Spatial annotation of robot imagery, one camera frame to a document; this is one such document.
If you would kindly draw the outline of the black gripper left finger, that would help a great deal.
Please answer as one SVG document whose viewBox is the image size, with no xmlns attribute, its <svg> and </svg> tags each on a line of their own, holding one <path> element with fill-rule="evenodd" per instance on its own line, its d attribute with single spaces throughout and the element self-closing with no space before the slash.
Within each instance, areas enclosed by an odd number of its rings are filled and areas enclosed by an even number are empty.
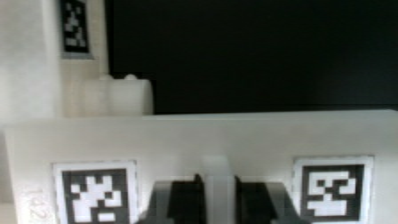
<svg viewBox="0 0 398 224">
<path fill-rule="evenodd" d="M 153 186 L 149 205 L 137 224 L 206 224 L 204 182 L 158 181 Z"/>
</svg>

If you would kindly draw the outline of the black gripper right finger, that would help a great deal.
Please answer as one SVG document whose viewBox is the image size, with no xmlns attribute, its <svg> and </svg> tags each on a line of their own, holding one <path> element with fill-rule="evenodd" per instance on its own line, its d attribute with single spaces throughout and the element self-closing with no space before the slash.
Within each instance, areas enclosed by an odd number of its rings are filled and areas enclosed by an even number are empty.
<svg viewBox="0 0 398 224">
<path fill-rule="evenodd" d="M 243 182 L 235 178 L 236 224 L 311 224 L 300 218 L 281 182 Z"/>
</svg>

